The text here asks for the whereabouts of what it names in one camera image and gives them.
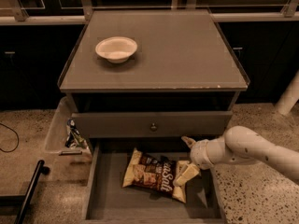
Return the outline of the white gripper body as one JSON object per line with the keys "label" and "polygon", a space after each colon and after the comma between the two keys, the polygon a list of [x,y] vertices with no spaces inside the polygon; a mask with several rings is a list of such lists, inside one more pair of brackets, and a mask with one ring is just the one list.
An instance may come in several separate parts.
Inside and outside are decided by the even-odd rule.
{"label": "white gripper body", "polygon": [[210,169],[214,163],[209,158],[207,151],[215,145],[213,140],[193,141],[190,145],[190,159],[194,165],[202,170]]}

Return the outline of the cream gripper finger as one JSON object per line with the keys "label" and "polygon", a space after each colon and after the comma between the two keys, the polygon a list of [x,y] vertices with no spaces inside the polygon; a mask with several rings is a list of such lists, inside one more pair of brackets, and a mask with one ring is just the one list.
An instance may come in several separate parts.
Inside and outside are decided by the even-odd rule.
{"label": "cream gripper finger", "polygon": [[181,137],[182,141],[188,146],[188,148],[192,148],[196,141],[188,136],[182,136]]}
{"label": "cream gripper finger", "polygon": [[185,185],[188,181],[200,174],[200,168],[189,161],[180,161],[178,167],[179,172],[173,182],[175,187]]}

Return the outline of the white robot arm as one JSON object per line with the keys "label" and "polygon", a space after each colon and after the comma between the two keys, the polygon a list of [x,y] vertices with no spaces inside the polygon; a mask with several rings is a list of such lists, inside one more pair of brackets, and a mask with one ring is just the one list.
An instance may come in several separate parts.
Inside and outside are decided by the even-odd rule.
{"label": "white robot arm", "polygon": [[216,139],[195,141],[190,137],[181,139],[190,149],[187,162],[175,178],[175,186],[183,186],[215,164],[249,164],[261,161],[272,167],[292,182],[299,183],[299,153],[266,140],[244,126],[234,126]]}

